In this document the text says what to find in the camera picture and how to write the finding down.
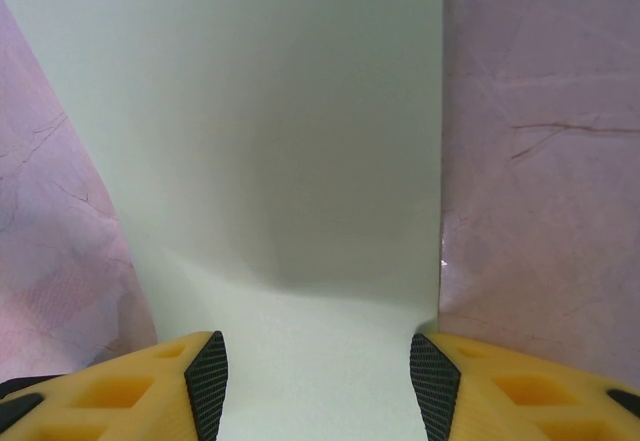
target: white floor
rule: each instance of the white floor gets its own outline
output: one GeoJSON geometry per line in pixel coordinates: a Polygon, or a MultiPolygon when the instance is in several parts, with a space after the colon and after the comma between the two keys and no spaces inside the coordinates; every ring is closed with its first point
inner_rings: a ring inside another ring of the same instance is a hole
{"type": "Polygon", "coordinates": [[[163,339],[221,329],[219,439],[418,440],[442,0],[6,0],[163,339]]]}

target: yellow plastic part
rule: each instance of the yellow plastic part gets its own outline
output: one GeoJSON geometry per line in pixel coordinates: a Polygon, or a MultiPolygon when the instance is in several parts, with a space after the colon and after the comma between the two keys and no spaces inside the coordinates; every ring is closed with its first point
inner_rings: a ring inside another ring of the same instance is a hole
{"type": "Polygon", "coordinates": [[[638,441],[640,419],[608,378],[445,334],[427,335],[461,373],[450,441],[638,441]]]}
{"type": "Polygon", "coordinates": [[[212,333],[194,333],[12,393],[45,400],[1,441],[197,441],[184,372],[212,333]]]}

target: yellow 3d-printed part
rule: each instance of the yellow 3d-printed part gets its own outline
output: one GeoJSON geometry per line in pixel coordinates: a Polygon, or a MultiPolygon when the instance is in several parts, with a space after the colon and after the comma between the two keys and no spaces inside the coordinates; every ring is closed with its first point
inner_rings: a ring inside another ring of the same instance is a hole
{"type": "Polygon", "coordinates": [[[222,334],[194,333],[9,394],[0,441],[213,441],[226,382],[222,334]]]}
{"type": "Polygon", "coordinates": [[[640,440],[640,392],[508,349],[416,334],[411,379],[429,441],[640,440]]]}

